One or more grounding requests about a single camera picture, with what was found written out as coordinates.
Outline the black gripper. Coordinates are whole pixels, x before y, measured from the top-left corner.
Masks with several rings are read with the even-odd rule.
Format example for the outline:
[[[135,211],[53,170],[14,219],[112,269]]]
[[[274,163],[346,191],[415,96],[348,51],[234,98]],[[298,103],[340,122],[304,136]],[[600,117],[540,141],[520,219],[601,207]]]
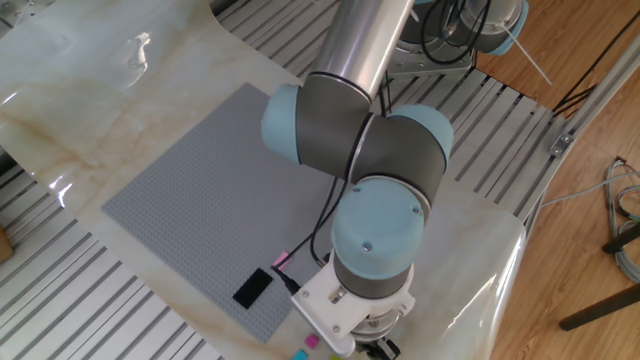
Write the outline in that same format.
[[[396,360],[400,354],[399,347],[386,337],[367,345],[367,355],[371,360]]]

